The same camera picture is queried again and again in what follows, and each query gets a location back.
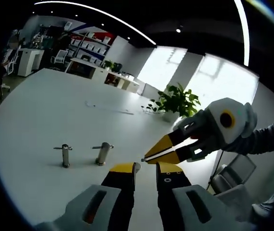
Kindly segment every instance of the white table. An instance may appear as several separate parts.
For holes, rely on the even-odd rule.
[[[90,76],[90,78],[94,81],[104,83],[105,80],[106,80],[107,75],[112,74],[112,75],[116,76],[117,78],[120,78],[118,88],[130,91],[130,92],[133,92],[133,93],[136,93],[137,90],[138,90],[139,84],[137,82],[135,82],[133,80],[130,80],[130,79],[118,74],[118,73],[114,73],[111,70],[107,71],[106,69],[104,69],[102,67],[99,67],[99,66],[97,66],[93,63],[90,63],[86,60],[82,60],[82,59],[78,59],[78,58],[71,59],[71,62],[69,63],[69,65],[67,66],[67,68],[65,70],[66,73],[70,70],[70,68],[71,68],[71,66],[74,62],[83,64],[83,65],[87,65],[87,66],[90,66],[90,67],[94,68],[94,72]]]
[[[87,107],[85,101],[134,115]],[[17,209],[31,224],[52,221],[91,184],[101,184],[117,163],[140,162],[170,131],[170,124],[141,111],[148,99],[95,81],[42,69],[21,83],[0,105],[0,179]],[[94,164],[103,141],[114,145],[106,165]],[[54,147],[68,144],[68,169]],[[202,168],[181,167],[191,179]],[[192,183],[206,184],[207,178]],[[157,207],[156,169],[142,163],[137,174],[130,230],[162,230]]]
[[[38,70],[43,57],[44,50],[21,48],[21,61],[18,67],[18,75],[27,77],[33,70]]]

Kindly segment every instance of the metal pin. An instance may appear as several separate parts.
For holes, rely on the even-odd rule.
[[[55,147],[54,149],[62,150],[62,166],[64,168],[68,168],[70,166],[69,162],[69,150],[72,150],[72,147],[70,147],[67,144],[63,144],[62,147]]]
[[[109,150],[113,148],[113,145],[103,142],[101,146],[94,146],[92,149],[100,149],[99,156],[96,158],[95,163],[99,166],[105,165],[105,160]]]

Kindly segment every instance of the led light strip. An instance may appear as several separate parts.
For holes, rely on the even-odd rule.
[[[117,18],[113,15],[111,15],[110,13],[107,13],[105,11],[101,11],[97,8],[91,7],[91,6],[87,6],[87,5],[83,5],[83,4],[79,4],[79,3],[75,3],[75,2],[69,2],[69,1],[41,1],[41,2],[36,2],[35,5],[39,5],[39,4],[44,4],[44,3],[64,3],[64,4],[71,4],[71,5],[75,5],[75,6],[81,6],[81,7],[85,7],[100,13],[103,13],[117,21],[119,21],[120,23],[123,23],[124,25],[128,26],[129,28],[133,29],[134,31],[136,31],[137,33],[139,33],[140,35],[142,35],[143,37],[145,37],[147,40],[149,40],[153,45],[156,45],[156,43],[151,40],[148,36],[146,36],[144,33],[142,33],[141,31],[137,30],[135,27],[131,26],[130,24],[126,23],[125,21],[121,20],[120,18]]]
[[[241,0],[234,0],[235,5],[237,6],[239,18],[242,24],[243,30],[243,37],[244,37],[244,65],[248,66],[249,64],[249,50],[250,50],[250,43],[249,43],[249,30],[248,30],[248,23],[246,14],[244,11],[243,4]]]

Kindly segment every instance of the potted plant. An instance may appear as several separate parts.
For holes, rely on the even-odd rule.
[[[164,112],[163,120],[174,123],[179,116],[190,117],[193,116],[197,109],[196,104],[200,104],[197,95],[191,93],[191,90],[184,91],[181,84],[179,86],[167,86],[166,91],[159,91],[160,95],[158,101],[150,100],[146,107],[154,113]]]
[[[113,69],[113,62],[112,61],[105,61],[105,69],[107,70],[107,71],[109,71],[109,70],[111,70],[111,69]]]

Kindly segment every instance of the bright window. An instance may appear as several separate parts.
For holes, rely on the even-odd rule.
[[[157,47],[154,49],[138,79],[144,83],[164,91],[177,70],[187,49],[174,47]]]
[[[252,103],[259,77],[228,60],[206,54],[186,90],[199,96],[200,109],[228,97],[242,104]]]

